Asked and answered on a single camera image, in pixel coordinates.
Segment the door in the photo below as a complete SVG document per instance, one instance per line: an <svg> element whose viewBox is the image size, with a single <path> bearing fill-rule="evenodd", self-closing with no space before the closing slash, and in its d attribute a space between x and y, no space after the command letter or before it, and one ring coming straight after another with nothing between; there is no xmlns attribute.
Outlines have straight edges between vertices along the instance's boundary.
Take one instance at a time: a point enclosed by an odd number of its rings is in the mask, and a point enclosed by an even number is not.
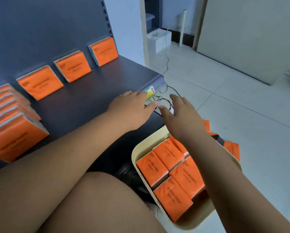
<svg viewBox="0 0 290 233"><path fill-rule="evenodd" d="M274 83L290 66L290 0L208 0L197 51Z"/></svg>

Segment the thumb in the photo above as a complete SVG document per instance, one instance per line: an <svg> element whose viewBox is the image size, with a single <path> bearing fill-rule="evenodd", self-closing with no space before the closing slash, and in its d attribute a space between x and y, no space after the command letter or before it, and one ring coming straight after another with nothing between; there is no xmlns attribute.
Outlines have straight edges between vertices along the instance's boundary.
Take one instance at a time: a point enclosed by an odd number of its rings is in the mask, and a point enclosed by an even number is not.
<svg viewBox="0 0 290 233"><path fill-rule="evenodd" d="M173 116L173 114L171 114L171 112L164 105L159 106L159 110L165 122L169 121Z"/></svg>
<svg viewBox="0 0 290 233"><path fill-rule="evenodd" d="M147 105L144 109L145 111L149 114L148 116L151 115L151 113L154 112L154 110L156 109L156 107L158 106L158 102L152 102L149 105Z"/></svg>

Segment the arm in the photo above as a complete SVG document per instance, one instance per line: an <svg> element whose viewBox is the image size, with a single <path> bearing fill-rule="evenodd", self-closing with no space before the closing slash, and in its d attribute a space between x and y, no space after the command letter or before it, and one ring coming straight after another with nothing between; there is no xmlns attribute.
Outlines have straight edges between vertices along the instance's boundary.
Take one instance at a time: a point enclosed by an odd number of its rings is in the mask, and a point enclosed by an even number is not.
<svg viewBox="0 0 290 233"><path fill-rule="evenodd" d="M0 231L35 232L100 154L143 125L156 104L126 92L107 112L0 170Z"/></svg>
<svg viewBox="0 0 290 233"><path fill-rule="evenodd" d="M170 95L174 115L160 107L166 126L197 164L226 232L290 232L290 222L255 188L210 137L185 98Z"/></svg>

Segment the person's left arm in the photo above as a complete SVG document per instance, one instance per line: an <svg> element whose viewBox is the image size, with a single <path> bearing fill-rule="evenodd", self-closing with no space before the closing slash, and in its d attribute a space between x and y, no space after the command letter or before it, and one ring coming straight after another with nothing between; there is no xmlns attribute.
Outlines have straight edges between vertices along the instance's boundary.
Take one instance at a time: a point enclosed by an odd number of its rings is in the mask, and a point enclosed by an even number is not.
<svg viewBox="0 0 290 233"><path fill-rule="evenodd" d="M0 231L35 232L90 165L124 133L143 125L157 106L146 92L125 92L107 112L0 170Z"/></svg>

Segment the forearm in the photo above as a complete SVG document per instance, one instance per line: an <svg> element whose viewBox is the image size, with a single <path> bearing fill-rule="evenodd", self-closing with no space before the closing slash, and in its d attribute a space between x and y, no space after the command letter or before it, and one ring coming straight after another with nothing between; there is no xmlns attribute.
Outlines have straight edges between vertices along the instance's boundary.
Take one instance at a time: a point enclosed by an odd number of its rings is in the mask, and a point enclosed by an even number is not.
<svg viewBox="0 0 290 233"><path fill-rule="evenodd" d="M104 113L0 170L0 231L36 231L123 126Z"/></svg>
<svg viewBox="0 0 290 233"><path fill-rule="evenodd" d="M290 223L209 135L184 144L196 162L227 232L290 232Z"/></svg>

